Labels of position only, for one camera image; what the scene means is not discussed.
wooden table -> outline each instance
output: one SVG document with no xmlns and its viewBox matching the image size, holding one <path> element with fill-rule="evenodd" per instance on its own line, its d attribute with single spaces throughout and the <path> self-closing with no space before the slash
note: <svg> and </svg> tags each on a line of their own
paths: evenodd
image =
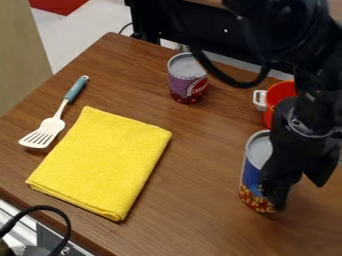
<svg viewBox="0 0 342 256">
<path fill-rule="evenodd" d="M 224 8 L 222 5 L 222 0 L 185 0 L 188 2 Z M 335 20 L 342 22 L 342 2 L 341 0 L 328 0 L 330 5 L 330 12 L 331 15 L 334 17 Z"/>
<path fill-rule="evenodd" d="M 204 102 L 179 104 L 169 97 L 167 87 L 166 63 L 176 53 L 107 34 L 2 117 L 1 198 L 18 207 L 47 204 L 64 210 L 73 224 L 73 239 L 96 255 L 342 255 L 341 170 L 322 189 L 304 178 L 283 213 L 264 216 L 249 209 L 238 197 L 244 145 L 263 128 L 260 113 L 251 103 L 252 90 L 233 89 L 211 79 Z M 232 67 L 224 69 L 238 79 L 255 76 Z M 66 110 L 66 130 L 89 105 L 173 133 L 122 223 L 34 192 L 24 184 L 47 152 L 24 151 L 18 139 L 51 116 L 83 74 L 91 77 L 91 83 Z M 261 87 L 275 82 L 267 79 Z M 53 215 L 37 217 L 63 229 L 63 222 Z"/>
</svg>

slotted spatula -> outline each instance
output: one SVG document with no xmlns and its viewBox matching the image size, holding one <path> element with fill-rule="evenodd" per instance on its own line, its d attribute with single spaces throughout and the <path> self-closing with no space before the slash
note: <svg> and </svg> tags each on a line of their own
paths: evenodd
<svg viewBox="0 0 342 256">
<path fill-rule="evenodd" d="M 64 96 L 62 104 L 56 114 L 51 118 L 45 119 L 37 130 L 19 140 L 19 144 L 29 148 L 46 148 L 49 146 L 56 136 L 65 128 L 65 122 L 61 119 L 65 106 L 74 101 L 88 81 L 88 76 L 81 76 Z"/>
</svg>

blue can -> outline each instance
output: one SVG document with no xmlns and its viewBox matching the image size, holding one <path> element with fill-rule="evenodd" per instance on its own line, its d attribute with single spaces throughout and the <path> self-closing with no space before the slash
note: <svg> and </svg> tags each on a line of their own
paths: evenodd
<svg viewBox="0 0 342 256">
<path fill-rule="evenodd" d="M 261 168 L 272 154 L 269 137 L 270 131 L 264 130 L 253 134 L 247 141 L 239 186 L 241 200 L 260 213 L 275 212 L 272 203 L 257 188 Z"/>
</svg>

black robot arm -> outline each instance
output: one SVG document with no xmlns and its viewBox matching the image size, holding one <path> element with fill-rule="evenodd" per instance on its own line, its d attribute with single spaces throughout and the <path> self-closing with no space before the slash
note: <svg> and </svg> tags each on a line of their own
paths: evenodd
<svg viewBox="0 0 342 256">
<path fill-rule="evenodd" d="M 339 160 L 342 125 L 342 31 L 325 0 L 224 0 L 241 15 L 251 49 L 270 62 L 293 65 L 296 99 L 279 104 L 270 140 L 273 153 L 259 189 L 277 210 L 305 174 L 326 184 Z"/>
</svg>

wall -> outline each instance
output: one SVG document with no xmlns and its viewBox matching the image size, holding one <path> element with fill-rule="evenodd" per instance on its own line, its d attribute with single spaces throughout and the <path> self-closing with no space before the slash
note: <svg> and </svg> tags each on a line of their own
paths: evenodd
<svg viewBox="0 0 342 256">
<path fill-rule="evenodd" d="M 27 0 L 0 1 L 0 115 L 51 75 Z"/>
</svg>

